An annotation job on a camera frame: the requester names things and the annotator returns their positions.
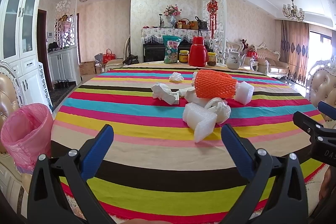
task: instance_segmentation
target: white teapot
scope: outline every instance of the white teapot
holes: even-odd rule
[[[225,52],[225,64],[229,69],[239,69],[244,63],[246,54],[241,58],[239,57],[239,52]]]

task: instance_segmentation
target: orange foam net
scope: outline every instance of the orange foam net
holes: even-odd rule
[[[195,78],[196,95],[199,98],[233,98],[236,84],[237,80],[227,73],[202,69]]]

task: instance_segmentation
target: pink plastic bag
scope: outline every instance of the pink plastic bag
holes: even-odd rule
[[[18,170],[33,173],[40,154],[50,156],[53,118],[43,104],[23,106],[4,122],[0,138]]]

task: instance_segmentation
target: snack bag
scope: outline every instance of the snack bag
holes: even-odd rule
[[[179,57],[177,47],[180,45],[182,41],[181,37],[175,37],[172,35],[163,35],[162,39],[164,45],[166,46],[165,60],[163,62],[165,64],[177,63]]]

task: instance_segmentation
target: round table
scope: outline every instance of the round table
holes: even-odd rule
[[[250,70],[229,70],[225,65],[205,67],[229,73],[254,86],[252,101],[244,106],[227,102],[231,116],[225,122],[271,155],[298,155],[305,180],[322,163],[310,159],[309,136],[292,121],[304,112],[323,122],[319,111],[289,86]],[[185,64],[150,62],[117,68],[77,88],[61,106],[52,129],[52,155],[79,149],[105,124],[115,133],[96,177],[88,180],[105,210],[122,219],[142,218],[173,223],[211,223],[223,219],[241,194],[240,177],[220,136],[221,125],[200,143],[182,120],[187,103],[168,105],[152,98],[156,82],[171,89],[191,86],[199,68]],[[184,81],[170,83],[173,72]],[[258,208],[265,205],[274,178],[269,179]],[[63,188],[71,195],[66,181]]]

